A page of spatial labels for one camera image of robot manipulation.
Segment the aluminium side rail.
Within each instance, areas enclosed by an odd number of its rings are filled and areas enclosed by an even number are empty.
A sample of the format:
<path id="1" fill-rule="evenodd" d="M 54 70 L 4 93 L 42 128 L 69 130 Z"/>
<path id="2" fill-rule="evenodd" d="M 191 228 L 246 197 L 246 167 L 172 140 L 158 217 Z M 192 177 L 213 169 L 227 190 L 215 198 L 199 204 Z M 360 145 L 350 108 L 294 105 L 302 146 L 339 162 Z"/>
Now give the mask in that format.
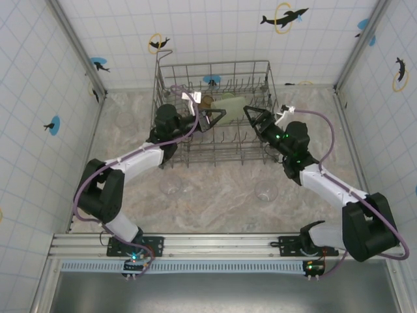
<path id="1" fill-rule="evenodd" d="M 97 127 L 98 127 L 98 123 L 100 120 L 100 116 L 102 114 L 102 109 L 103 106 L 106 102 L 106 97 L 104 97 L 103 100 L 101 100 L 96 106 L 98 107 L 98 111 L 94 117 L 93 120 L 89 121 L 89 124 L 91 125 L 91 131 L 89 134 L 89 141 L 88 141 L 88 149 L 87 152 L 85 153 L 85 157 L 83 159 L 83 162 L 81 163 L 81 171 L 80 171 L 80 176 L 79 176 L 79 181 L 78 181 L 78 185 L 75 189 L 75 193 L 72 199 L 72 206 L 71 206 L 71 212 L 70 215 L 68 217 L 68 225 L 65 229 L 65 233 L 69 233 L 73 227 L 73 219 L 74 217 L 76 217 L 77 219 L 84 221 L 84 222 L 95 222 L 98 223 L 98 221 L 95 218 L 85 218 L 82 217 L 79 212 L 78 212 L 78 202 L 79 199 L 82 195 L 83 190 L 85 189 L 85 187 L 89 184 L 89 177 L 91 176 L 91 174 L 87 174 L 87 177 L 84 178 L 84 171 L 87 167 L 87 163 L 90 160 L 90 154 L 91 154 L 91 150 L 93 147 L 93 142 L 94 142 L 94 137 L 96 135 L 96 131 L 97 131 Z"/>
<path id="2" fill-rule="evenodd" d="M 341 128 L 343 130 L 343 133 L 344 133 L 347 145 L 348 145 L 349 154 L 351 156 L 351 160 L 354 166 L 354 171 L 355 171 L 356 178 L 358 180 L 358 184 L 362 190 L 370 194 L 371 191 L 369 189 L 369 184 L 367 183 L 367 179 L 366 179 L 362 164 L 360 162 L 360 155 L 358 154 L 358 150 L 354 142 L 352 131 L 349 126 L 347 116 L 345 114 L 345 109 L 342 103 L 342 98 L 339 96 L 339 93 L 336 90 L 333 90 L 332 96 L 333 96 L 336 110 L 339 116 L 339 120 L 341 122 Z"/>

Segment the small fish blue oval sticker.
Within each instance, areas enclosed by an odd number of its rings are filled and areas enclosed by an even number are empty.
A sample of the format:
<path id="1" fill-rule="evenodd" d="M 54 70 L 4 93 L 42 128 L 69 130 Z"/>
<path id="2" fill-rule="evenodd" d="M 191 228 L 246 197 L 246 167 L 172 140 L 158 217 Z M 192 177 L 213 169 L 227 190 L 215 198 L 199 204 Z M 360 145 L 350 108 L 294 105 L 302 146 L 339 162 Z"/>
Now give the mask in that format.
<path id="1" fill-rule="evenodd" d="M 61 126 L 61 119 L 58 115 L 52 117 L 51 121 L 44 125 L 44 130 L 48 131 L 52 136 L 56 136 Z"/>

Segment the black controller board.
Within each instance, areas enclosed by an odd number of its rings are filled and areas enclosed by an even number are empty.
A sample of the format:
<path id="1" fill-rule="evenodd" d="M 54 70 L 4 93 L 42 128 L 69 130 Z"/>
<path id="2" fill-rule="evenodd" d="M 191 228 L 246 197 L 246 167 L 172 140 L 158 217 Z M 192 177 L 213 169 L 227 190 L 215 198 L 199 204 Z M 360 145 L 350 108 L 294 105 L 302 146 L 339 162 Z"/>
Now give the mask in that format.
<path id="1" fill-rule="evenodd" d="M 152 252 L 132 252 L 129 254 L 129 258 L 123 263 L 123 273 L 122 276 L 125 280 L 135 280 L 137 277 L 143 276 L 148 270 L 152 261 L 154 259 L 154 254 Z"/>
<path id="2" fill-rule="evenodd" d="M 307 278 L 308 281 L 319 281 L 320 277 L 324 275 L 326 265 L 323 259 L 319 259 L 303 261 L 302 267 L 304 271 L 304 276 Z"/>

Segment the blue circle black ray sticker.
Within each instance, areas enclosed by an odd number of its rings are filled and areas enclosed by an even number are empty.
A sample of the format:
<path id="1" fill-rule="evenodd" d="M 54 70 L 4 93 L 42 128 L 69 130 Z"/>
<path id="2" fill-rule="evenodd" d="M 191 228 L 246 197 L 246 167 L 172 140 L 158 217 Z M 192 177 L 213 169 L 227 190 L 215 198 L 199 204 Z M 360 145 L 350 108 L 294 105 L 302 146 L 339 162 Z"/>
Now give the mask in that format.
<path id="1" fill-rule="evenodd" d="M 360 30 L 360 32 L 354 36 L 355 38 L 360 37 L 360 35 L 362 34 L 362 31 L 367 27 L 368 21 L 369 21 L 368 19 L 364 19 L 357 24 L 357 28 Z M 373 33 L 369 41 L 369 46 L 373 46 L 375 43 L 376 43 L 376 36 L 375 36 L 375 33 Z"/>

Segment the aluminium corner post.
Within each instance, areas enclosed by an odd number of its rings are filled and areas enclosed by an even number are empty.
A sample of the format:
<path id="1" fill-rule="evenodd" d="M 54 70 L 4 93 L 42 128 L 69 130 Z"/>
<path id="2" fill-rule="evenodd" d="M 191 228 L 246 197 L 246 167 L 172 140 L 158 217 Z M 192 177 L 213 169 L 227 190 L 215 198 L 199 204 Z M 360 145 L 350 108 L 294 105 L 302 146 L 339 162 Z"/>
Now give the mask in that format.
<path id="1" fill-rule="evenodd" d="M 87 55 L 83 44 L 81 43 L 74 28 L 72 27 L 70 20 L 63 10 L 59 0 L 46 0 L 46 4 L 51 10 L 65 37 L 69 41 L 77 58 L 81 62 L 85 71 L 85 75 L 88 77 L 89 81 L 92 82 L 95 91 L 98 93 L 100 101 L 103 100 L 104 97 L 107 97 L 108 92 L 98 75 L 98 71 L 91 63 L 90 57 Z"/>
<path id="2" fill-rule="evenodd" d="M 391 5 L 393 0 L 378 0 L 375 9 L 368 19 L 367 25 L 361 32 L 358 42 L 354 47 L 351 55 L 349 56 L 345 68 L 343 69 L 337 84 L 334 85 L 334 91 L 338 94 L 347 83 L 347 80 L 351 76 L 356 64 L 359 62 L 364 50 L 369 46 L 370 40 L 376 33 L 376 30 L 385 15 L 388 7 Z"/>

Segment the long aluminium base rail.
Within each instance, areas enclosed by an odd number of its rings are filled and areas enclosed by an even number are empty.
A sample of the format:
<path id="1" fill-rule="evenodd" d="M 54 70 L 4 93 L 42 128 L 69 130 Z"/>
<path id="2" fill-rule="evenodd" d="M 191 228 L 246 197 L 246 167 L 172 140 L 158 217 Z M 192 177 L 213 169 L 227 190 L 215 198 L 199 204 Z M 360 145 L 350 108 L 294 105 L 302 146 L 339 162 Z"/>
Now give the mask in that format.
<path id="1" fill-rule="evenodd" d="M 277 242 L 278 233 L 151 233 L 164 237 L 164 249 L 157 260 L 337 260 L 339 256 L 322 258 L 282 257 Z M 125 260 L 127 257 L 106 256 L 111 235 L 106 233 L 69 233 L 53 236 L 48 252 L 50 259 Z"/>

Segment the pale green opaque cup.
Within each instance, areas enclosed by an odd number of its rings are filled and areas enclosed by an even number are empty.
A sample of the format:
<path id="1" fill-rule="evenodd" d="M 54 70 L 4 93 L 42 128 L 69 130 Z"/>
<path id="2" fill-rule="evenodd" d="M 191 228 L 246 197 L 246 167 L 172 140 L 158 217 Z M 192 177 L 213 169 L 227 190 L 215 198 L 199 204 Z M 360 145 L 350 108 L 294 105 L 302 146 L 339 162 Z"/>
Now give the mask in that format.
<path id="1" fill-rule="evenodd" d="M 230 122 L 242 118 L 245 105 L 246 99 L 244 97 L 233 97 L 214 101 L 211 104 L 212 109 L 226 111 L 226 115 L 217 122 L 217 125 L 228 125 Z"/>

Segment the grey wire dish rack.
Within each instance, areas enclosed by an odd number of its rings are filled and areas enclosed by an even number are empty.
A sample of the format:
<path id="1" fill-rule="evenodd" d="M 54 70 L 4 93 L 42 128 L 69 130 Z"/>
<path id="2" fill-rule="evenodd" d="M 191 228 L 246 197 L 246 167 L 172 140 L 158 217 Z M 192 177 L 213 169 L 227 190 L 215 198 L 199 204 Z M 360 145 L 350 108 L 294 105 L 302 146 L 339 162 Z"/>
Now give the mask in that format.
<path id="1" fill-rule="evenodd" d="M 187 101 L 170 90 L 179 85 L 189 92 L 201 92 L 201 98 L 210 95 L 214 101 L 222 100 L 224 93 L 244 97 L 246 105 L 274 111 L 278 104 L 270 62 L 220 61 L 171 64 L 172 50 L 161 50 L 156 54 L 152 116 L 163 104 L 172 104 L 182 116 L 191 115 Z M 217 87 L 209 87 L 203 77 L 219 75 Z M 178 149 L 168 161 L 169 165 L 182 163 L 211 163 L 247 160 L 266 160 L 265 144 L 257 137 L 246 115 L 228 125 L 215 125 L 210 130 L 194 134 L 191 139 L 182 140 Z"/>

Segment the black shark blue circle sticker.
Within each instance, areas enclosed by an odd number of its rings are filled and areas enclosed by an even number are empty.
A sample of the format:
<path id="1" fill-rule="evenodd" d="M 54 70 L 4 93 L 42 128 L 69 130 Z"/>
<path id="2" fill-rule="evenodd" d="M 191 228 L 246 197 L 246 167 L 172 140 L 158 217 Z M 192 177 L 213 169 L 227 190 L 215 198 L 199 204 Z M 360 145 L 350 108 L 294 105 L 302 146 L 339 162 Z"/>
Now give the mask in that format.
<path id="1" fill-rule="evenodd" d="M 108 63 L 106 59 L 102 57 L 92 57 L 90 60 L 97 71 L 110 72 L 110 68 L 105 67 L 105 65 Z"/>

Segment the aluminium frame leg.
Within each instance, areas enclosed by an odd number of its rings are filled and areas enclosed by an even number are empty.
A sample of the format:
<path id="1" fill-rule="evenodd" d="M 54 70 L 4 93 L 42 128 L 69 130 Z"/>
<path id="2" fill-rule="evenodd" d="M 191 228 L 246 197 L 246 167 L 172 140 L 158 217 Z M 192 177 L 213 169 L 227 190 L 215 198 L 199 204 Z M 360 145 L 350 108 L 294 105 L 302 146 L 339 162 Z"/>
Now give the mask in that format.
<path id="1" fill-rule="evenodd" d="M 62 261 L 47 259 L 30 313 L 50 313 L 61 272 Z"/>
<path id="2" fill-rule="evenodd" d="M 390 280 L 394 289 L 395 298 L 397 300 L 397 307 L 399 313 L 407 313 L 408 310 L 408 298 L 405 295 L 406 287 L 403 282 L 401 270 L 396 261 L 386 261 Z"/>

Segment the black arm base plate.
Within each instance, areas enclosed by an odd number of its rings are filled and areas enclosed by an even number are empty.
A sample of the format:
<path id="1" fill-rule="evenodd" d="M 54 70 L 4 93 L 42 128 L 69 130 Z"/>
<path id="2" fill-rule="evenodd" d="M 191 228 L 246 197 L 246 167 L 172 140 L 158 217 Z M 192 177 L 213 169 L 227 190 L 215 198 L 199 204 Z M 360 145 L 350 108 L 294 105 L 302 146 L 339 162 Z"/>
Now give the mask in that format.
<path id="1" fill-rule="evenodd" d="M 277 243 L 282 257 L 322 258 L 323 256 L 339 256 L 339 251 L 335 248 L 314 245 L 304 247 L 299 235 L 279 236 Z"/>
<path id="2" fill-rule="evenodd" d="M 144 236 L 137 242 L 141 246 L 147 247 L 155 257 L 161 257 L 164 249 L 164 237 L 160 236 Z M 108 257 L 127 257 L 127 256 L 138 256 L 144 254 L 146 257 L 149 253 L 142 248 L 124 244 L 114 237 L 109 239 L 107 245 L 106 256 Z"/>

